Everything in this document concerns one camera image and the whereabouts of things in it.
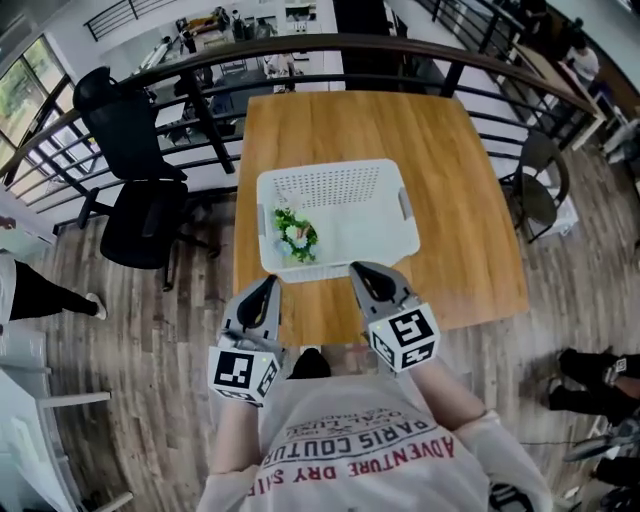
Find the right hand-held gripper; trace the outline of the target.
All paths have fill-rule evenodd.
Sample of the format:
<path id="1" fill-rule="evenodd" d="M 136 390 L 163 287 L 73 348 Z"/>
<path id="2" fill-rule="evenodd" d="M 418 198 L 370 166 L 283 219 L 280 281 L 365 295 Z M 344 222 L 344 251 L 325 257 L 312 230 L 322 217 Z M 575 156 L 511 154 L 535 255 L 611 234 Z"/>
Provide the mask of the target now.
<path id="1" fill-rule="evenodd" d="M 369 347 L 394 372 L 433 359 L 441 338 L 431 306 L 413 292 L 399 271 L 373 262 L 353 262 L 349 277 Z"/>

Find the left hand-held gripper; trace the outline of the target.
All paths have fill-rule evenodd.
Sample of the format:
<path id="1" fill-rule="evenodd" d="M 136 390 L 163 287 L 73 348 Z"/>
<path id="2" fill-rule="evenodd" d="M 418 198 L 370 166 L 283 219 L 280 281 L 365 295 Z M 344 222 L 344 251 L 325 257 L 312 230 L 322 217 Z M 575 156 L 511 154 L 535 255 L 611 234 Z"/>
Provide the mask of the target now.
<path id="1" fill-rule="evenodd" d="M 223 398 L 264 405 L 286 350 L 279 337 L 281 285 L 271 274 L 227 304 L 217 344 L 209 347 L 208 386 Z"/>

